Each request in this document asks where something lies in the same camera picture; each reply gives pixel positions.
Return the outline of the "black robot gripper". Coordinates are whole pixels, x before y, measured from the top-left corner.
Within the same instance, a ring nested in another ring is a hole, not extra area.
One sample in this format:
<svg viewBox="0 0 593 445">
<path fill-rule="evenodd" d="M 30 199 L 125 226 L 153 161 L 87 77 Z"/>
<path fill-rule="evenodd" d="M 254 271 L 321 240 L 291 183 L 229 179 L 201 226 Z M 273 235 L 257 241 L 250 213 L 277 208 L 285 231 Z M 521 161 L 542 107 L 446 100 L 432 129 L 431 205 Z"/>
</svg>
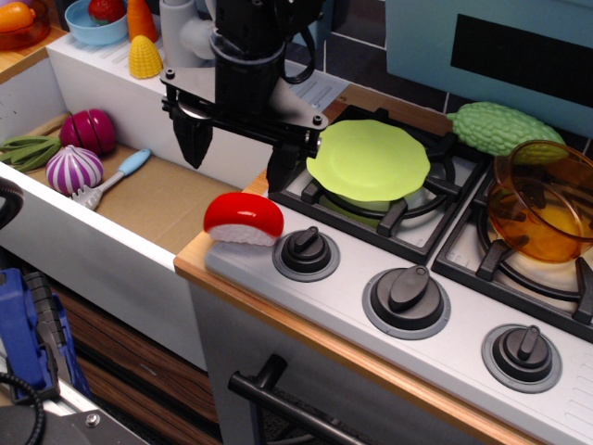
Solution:
<svg viewBox="0 0 593 445">
<path fill-rule="evenodd" d="M 285 70 L 286 44 L 264 57 L 214 44 L 211 68 L 166 68 L 163 110 L 172 120 L 184 160 L 198 169 L 208 153 L 215 128 L 272 147 L 266 170 L 268 190 L 280 192 L 294 173 L 301 147 L 321 145 L 327 118 L 294 94 L 309 70 L 290 78 Z"/>
</svg>

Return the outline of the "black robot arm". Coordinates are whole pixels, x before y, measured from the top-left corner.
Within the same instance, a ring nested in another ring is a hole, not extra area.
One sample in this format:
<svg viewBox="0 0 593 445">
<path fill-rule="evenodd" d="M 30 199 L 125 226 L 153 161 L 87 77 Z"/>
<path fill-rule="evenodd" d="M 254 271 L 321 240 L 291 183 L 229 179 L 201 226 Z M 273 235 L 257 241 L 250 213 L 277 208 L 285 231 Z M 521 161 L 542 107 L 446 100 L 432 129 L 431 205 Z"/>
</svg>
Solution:
<svg viewBox="0 0 593 445">
<path fill-rule="evenodd" d="M 297 166 L 317 156 L 327 118 L 291 88 L 315 71 L 285 70 L 286 47 L 297 34 L 310 52 L 309 25 L 320 1 L 209 1 L 201 19 L 193 1 L 163 1 L 166 68 L 162 107 L 184 159 L 198 168 L 216 128 L 271 146 L 266 178 L 272 193 L 290 183 Z"/>
</svg>

